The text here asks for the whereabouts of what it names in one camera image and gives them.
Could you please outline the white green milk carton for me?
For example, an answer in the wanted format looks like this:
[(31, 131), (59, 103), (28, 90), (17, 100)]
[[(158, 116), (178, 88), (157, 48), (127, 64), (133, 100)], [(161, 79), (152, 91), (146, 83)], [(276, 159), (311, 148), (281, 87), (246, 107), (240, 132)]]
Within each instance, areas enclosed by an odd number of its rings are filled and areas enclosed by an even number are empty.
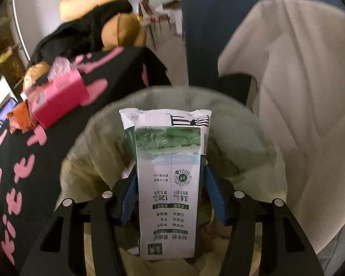
[(136, 161), (140, 256), (194, 256), (210, 110), (120, 110)]

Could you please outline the grey-lined round trash bin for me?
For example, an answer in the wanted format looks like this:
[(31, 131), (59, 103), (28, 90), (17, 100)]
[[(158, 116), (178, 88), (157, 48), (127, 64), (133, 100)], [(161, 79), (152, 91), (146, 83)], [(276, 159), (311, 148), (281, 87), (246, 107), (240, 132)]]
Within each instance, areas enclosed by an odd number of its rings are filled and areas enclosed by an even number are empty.
[(142, 179), (184, 191), (207, 163), (252, 198), (287, 197), (285, 164), (257, 119), (234, 99), (195, 87), (156, 87), (104, 107), (63, 160), (60, 199), (89, 201), (130, 163), (152, 162)]

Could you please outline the black tablecloth with pink print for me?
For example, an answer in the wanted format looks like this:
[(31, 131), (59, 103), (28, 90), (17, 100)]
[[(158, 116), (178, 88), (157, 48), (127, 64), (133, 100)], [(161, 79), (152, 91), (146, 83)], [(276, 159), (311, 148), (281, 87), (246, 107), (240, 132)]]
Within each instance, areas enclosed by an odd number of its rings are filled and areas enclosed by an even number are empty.
[(169, 85), (166, 67), (146, 47), (80, 55), (87, 96), (52, 126), (27, 133), (0, 129), (0, 275), (21, 269), (59, 197), (63, 159), (103, 107), (149, 86)]

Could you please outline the pink cardboard box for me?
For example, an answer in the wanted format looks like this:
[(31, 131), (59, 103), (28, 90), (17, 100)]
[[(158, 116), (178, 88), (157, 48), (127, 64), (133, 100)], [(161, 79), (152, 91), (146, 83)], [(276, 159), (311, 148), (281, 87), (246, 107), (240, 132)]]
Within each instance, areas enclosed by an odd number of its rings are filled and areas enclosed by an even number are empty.
[(33, 84), (24, 91), (29, 119), (48, 128), (89, 98), (78, 70), (57, 76), (42, 85)]

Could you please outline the purple cloth on floor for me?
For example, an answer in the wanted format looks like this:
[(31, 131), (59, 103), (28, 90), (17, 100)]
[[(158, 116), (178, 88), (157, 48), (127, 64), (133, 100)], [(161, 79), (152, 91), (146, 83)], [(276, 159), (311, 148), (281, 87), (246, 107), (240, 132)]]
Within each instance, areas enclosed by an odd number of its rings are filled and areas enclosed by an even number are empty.
[(7, 114), (10, 113), (17, 105), (17, 101), (14, 98), (9, 98), (1, 107), (0, 107), (0, 128), (7, 119)]

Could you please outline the grey cloth over chair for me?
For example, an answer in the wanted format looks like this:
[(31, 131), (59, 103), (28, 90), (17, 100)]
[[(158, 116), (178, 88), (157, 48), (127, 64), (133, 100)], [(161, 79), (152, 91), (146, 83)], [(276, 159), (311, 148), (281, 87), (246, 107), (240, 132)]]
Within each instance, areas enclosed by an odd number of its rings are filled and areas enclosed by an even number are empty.
[(287, 204), (316, 252), (345, 224), (345, 11), (261, 0), (218, 60), (257, 81), (250, 107), (280, 148)]

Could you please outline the tan sofa cushions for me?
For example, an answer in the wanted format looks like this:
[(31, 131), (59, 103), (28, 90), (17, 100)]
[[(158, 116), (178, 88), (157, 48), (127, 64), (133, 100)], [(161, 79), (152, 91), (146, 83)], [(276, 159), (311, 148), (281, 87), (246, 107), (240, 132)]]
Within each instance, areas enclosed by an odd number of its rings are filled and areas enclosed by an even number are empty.
[(110, 51), (115, 47), (144, 47), (146, 29), (128, 0), (62, 0), (64, 22), (35, 47), (24, 75), (23, 89), (47, 73), (58, 56)]

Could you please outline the black garment on sofa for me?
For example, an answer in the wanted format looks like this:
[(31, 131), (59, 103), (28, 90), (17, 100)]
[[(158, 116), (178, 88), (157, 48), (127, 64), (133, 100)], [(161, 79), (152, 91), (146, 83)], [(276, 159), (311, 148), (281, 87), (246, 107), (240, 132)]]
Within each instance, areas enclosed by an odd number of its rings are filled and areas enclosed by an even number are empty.
[(116, 0), (97, 6), (79, 19), (61, 24), (35, 47), (28, 66), (41, 61), (51, 65), (58, 56), (68, 59), (103, 48), (103, 26), (120, 13), (129, 14), (132, 6), (127, 0)]

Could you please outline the beige dining chair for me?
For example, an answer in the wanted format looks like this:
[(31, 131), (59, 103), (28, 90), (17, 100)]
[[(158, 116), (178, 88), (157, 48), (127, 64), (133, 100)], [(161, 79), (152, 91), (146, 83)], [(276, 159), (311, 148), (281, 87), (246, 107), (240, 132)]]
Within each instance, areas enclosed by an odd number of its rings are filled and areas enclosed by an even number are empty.
[(167, 21), (168, 26), (171, 29), (171, 19), (168, 14), (158, 12), (155, 9), (153, 9), (146, 0), (142, 0), (139, 3), (139, 10), (140, 10), (140, 13), (142, 14), (142, 19), (140, 23), (142, 26), (144, 26), (148, 30), (151, 36), (153, 47), (154, 49), (156, 49), (156, 41), (155, 41), (154, 33), (152, 30), (156, 29), (156, 23), (158, 23), (160, 32), (162, 32), (162, 25), (161, 25), (162, 21)]

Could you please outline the wooden shelf cabinet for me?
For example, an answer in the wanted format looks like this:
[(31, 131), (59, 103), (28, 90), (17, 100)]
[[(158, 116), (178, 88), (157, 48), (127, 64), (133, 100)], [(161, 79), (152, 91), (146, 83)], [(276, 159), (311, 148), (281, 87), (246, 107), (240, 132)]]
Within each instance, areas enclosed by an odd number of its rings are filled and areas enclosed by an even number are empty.
[(13, 16), (0, 17), (0, 80), (3, 78), (14, 96), (20, 97), (25, 63), (20, 56), (21, 45), (13, 33)]

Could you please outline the navy blue panel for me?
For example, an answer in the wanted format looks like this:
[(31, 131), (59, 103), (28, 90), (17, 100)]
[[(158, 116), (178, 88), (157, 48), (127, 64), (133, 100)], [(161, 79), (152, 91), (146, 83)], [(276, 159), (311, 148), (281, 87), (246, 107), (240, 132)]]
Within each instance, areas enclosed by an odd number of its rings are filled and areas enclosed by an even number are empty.
[[(217, 59), (259, 0), (181, 0), (189, 85), (210, 88)], [(316, 0), (345, 10), (342, 0)]]

